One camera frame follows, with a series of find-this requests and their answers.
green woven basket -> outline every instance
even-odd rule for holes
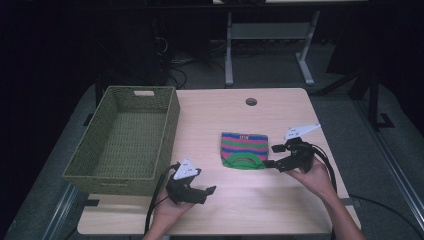
[[[179,112],[173,87],[109,87],[63,177],[88,193],[153,195]]]

floor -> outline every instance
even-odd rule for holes
[[[185,63],[187,56],[176,56],[171,74],[182,89],[224,88],[224,55],[219,51],[222,42],[215,42],[211,62]],[[238,52],[233,59],[235,84],[232,88],[304,88],[314,92],[341,78],[328,74],[326,68],[334,46],[313,44],[307,63],[314,77],[314,86],[306,86],[297,66],[294,54],[303,42],[284,41],[253,42],[236,45]],[[168,85],[175,84],[170,80]],[[423,236],[405,193],[399,187],[388,162],[392,155],[420,199],[424,197],[424,139],[409,119],[403,114],[396,97],[384,86],[380,86],[379,113],[386,113],[394,128],[383,128],[375,132],[364,117],[367,95],[353,101],[347,93],[352,83],[345,84],[325,96],[311,97],[318,119],[331,147],[337,166],[349,193],[384,204],[402,215],[368,200],[352,197],[362,225],[369,239],[422,239],[407,223],[410,222]],[[141,236],[83,236],[75,231],[87,194],[78,190],[67,191],[69,184],[61,175],[68,160],[84,133],[84,123],[95,110],[94,86],[87,89],[74,114],[63,130],[42,172],[17,214],[6,240],[25,239],[141,239]],[[391,154],[381,150],[379,139],[383,139]],[[69,208],[58,208],[64,194],[73,196],[67,202]],[[224,237],[173,237],[173,239],[223,239]],[[329,239],[325,236],[244,236],[243,239]]]

blue stripe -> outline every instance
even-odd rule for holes
[[[250,134],[239,134],[239,133],[222,133],[222,137],[230,137],[240,139],[240,135],[248,135],[249,140],[268,140],[268,136],[264,135],[250,135]]]
[[[222,152],[229,152],[229,153],[243,153],[243,152],[249,152],[253,153],[255,155],[268,155],[268,151],[253,151],[253,150],[234,150],[229,148],[222,148]]]

person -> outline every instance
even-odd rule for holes
[[[302,169],[299,170],[300,172],[291,170],[286,173],[321,199],[330,216],[337,240],[366,239],[331,185],[326,166],[314,157],[309,172],[305,173]],[[174,204],[167,198],[166,190],[159,194],[158,202],[160,203],[155,208],[150,230],[144,236],[145,240],[162,239],[165,232],[194,206],[191,203]]]

black round hole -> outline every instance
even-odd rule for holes
[[[255,106],[256,104],[258,104],[258,101],[254,98],[248,98],[246,99],[246,104],[249,106]]]

